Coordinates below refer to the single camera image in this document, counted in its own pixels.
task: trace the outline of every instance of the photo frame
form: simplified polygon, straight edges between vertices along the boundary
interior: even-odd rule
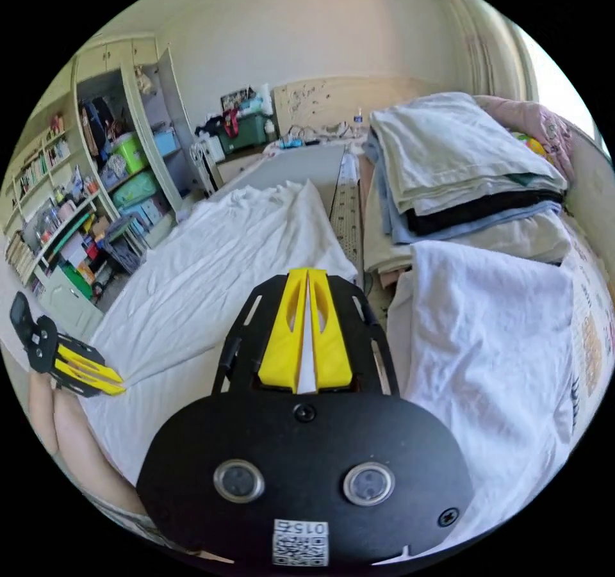
[[[254,90],[252,88],[241,88],[234,92],[229,92],[226,95],[220,97],[220,103],[222,105],[222,111],[239,109],[239,106],[249,99],[254,98]]]

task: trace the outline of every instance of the wooden board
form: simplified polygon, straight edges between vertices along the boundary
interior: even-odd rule
[[[412,77],[323,77],[291,82],[273,89],[280,133],[292,125],[320,129],[344,120],[352,123],[358,108],[363,122],[373,110],[448,90]]]

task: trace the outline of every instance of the qr code sticker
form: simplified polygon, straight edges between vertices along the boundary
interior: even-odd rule
[[[328,524],[276,519],[273,563],[278,566],[328,566]]]

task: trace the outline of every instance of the stack of folded clothes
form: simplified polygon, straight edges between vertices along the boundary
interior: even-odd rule
[[[438,93],[372,112],[363,149],[375,167],[365,211],[367,271],[403,269],[406,249],[421,240],[547,263],[569,250],[558,217],[565,176],[527,135],[511,134],[470,95]]]

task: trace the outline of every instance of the black folded cloth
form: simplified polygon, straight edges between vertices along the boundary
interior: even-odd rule
[[[505,210],[530,207],[541,201],[554,201],[561,204],[564,201],[564,195],[548,190],[506,191],[485,195],[434,214],[418,216],[413,209],[410,209],[406,212],[406,217],[411,231],[418,236],[428,236],[455,225],[471,223]]]

